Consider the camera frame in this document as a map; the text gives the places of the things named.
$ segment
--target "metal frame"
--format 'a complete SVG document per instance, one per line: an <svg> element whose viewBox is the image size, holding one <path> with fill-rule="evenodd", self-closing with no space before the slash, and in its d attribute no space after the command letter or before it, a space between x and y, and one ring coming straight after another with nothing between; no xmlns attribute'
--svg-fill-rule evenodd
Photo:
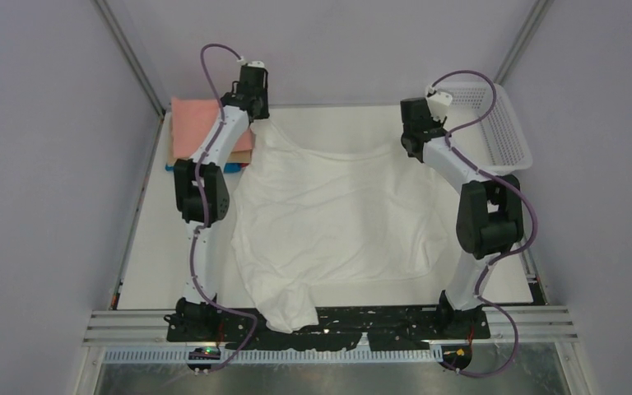
<svg viewBox="0 0 632 395"><path fill-rule="evenodd" d="M544 20L544 16L553 3L554 0L536 0L534 2L534 6L529 12L527 19L524 20L522 27L519 29L512 47L510 47L510 50L505 55L505 59L500 64L500 69L498 69L498 73L493 80L496 84L503 85L508 80L510 73L524 54L524 51L529 45L529 41L534 37L534 33L537 32L541 21Z"/></svg>
<svg viewBox="0 0 632 395"><path fill-rule="evenodd" d="M95 9L98 10L110 33L113 35L113 38L120 48L125 60L129 64L129 67L132 68L132 73L136 77L137 82L139 82L139 85L144 90L151 106L154 107L156 114L163 116L165 112L164 105L161 103L159 96L156 94L148 75L144 71L144 67L142 67L142 64L139 62L139 58L134 53L134 49L130 45L127 36L124 34L118 18L115 16L112 8L108 4L108 0L91 0L91 2L95 6Z"/></svg>
<svg viewBox="0 0 632 395"><path fill-rule="evenodd" d="M564 306L508 306L519 329L520 342L577 342L578 334ZM485 307L490 339L474 343L512 342L513 331L503 314ZM83 346L211 346L214 342L170 343L165 340L168 323L163 317L173 310L94 311L83 337ZM460 344L459 340L431 340L430 344ZM359 346L368 346L363 338Z"/></svg>
<svg viewBox="0 0 632 395"><path fill-rule="evenodd" d="M506 307L513 320L518 325L519 339L521 343L554 343L560 358L566 382L572 394L589 394L593 390L586 379L586 374L581 365L581 353L578 334L569 316L568 309L564 306L508 306ZM514 340L512 328L505 316L493 308L484 308L490 329L489 339L476 339L475 344L510 343ZM83 346L88 349L86 361L83 364L79 385L76 394L92 394L100 375L100 367L105 363L106 351L133 351L129 352L131 358L137 358L141 350L183 350L183 347L215 346L214 342L184 342L170 343L165 340L168 323L163 317L172 314L172 310L118 310L95 311L91 315L88 328L84 335ZM429 341L431 350L445 345L463 344L459 340ZM356 350L359 353L367 353L369 342L363 336ZM320 353L314 353L314 361L319 360ZM408 353L389 354L387 361L410 362L430 359L427 355L414 355ZM153 363L177 364L177 358L167 361L152 361ZM281 364L309 363L308 359L281 360Z"/></svg>

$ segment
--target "black mounting plate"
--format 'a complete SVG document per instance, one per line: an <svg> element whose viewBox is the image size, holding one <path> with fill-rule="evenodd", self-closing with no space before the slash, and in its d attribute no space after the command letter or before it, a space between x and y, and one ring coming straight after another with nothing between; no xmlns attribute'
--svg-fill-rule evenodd
<svg viewBox="0 0 632 395"><path fill-rule="evenodd" d="M213 309L206 304L184 303L205 306L208 313ZM466 340L471 326L448 324L443 329L435 323L436 309L436 304L320 307L316 308L318 325L310 325L291 334L267 328L266 319L256 309L237 310L258 317L258 326L245 350L351 350L357 346L363 332L367 333L372 351L424 350L430 347L425 342L429 340ZM231 350L245 339L252 325L250 318L226 312L218 314L218 321L211 318L204 321L190 319L181 315L176 312L166 316L166 321L172 323L167 335L169 342L218 342L222 339L227 343L226 348ZM204 328L202 322L208 322L213 328ZM481 311L473 326L474 338L490 338L485 313Z"/></svg>

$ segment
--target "white table surface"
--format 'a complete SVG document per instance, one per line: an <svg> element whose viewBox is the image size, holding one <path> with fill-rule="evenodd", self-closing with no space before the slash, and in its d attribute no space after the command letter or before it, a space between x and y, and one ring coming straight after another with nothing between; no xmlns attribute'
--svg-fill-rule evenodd
<svg viewBox="0 0 632 395"><path fill-rule="evenodd" d="M271 109L284 130L294 130L294 142L311 149L329 151L366 150L382 138L400 137L400 112L394 106L314 107ZM447 127L472 119L473 114L450 113ZM165 170L169 152L170 113L166 116L151 175L129 254L118 309L172 309L182 296L189 276L189 238L180 213L175 209L173 174ZM318 135L298 134L300 129L322 130ZM359 133L360 138L353 138ZM488 155L477 130L469 128L455 140L478 163L487 163ZM240 174L225 176L230 192ZM444 181L439 186L439 216L449 235L449 246L426 276L405 281L374 281L313 286L311 294L317 306L433 304L453 275L461 248L454 233L459 196ZM235 261L230 240L235 226L235 208L218 226L222 247L215 264L221 265L219 302L228 307L253 307ZM484 296L499 303L532 301L520 258L513 256L498 264Z"/></svg>

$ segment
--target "blue object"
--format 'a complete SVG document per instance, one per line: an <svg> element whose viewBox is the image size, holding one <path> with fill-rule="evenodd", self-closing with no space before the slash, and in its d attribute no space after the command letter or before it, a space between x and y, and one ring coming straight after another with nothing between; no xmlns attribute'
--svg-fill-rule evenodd
<svg viewBox="0 0 632 395"><path fill-rule="evenodd" d="M227 163L226 165L224 165L224 173L226 174L239 173L240 171L241 171L240 163Z"/></svg>

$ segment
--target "white basket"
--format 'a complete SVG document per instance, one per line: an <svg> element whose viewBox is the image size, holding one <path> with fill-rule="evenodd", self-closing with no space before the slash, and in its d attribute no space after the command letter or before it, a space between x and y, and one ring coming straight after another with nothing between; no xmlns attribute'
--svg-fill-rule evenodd
<svg viewBox="0 0 632 395"><path fill-rule="evenodd" d="M480 116L488 110L493 92L485 82L442 82L439 88L452 94L454 100L450 108L472 110ZM470 154L471 160L486 170L497 174L509 174L515 170L525 170L532 166L532 153L524 138L522 127L502 86L495 85L498 92L493 112L481 122L481 126L470 127L482 135L488 156L485 159Z"/></svg>

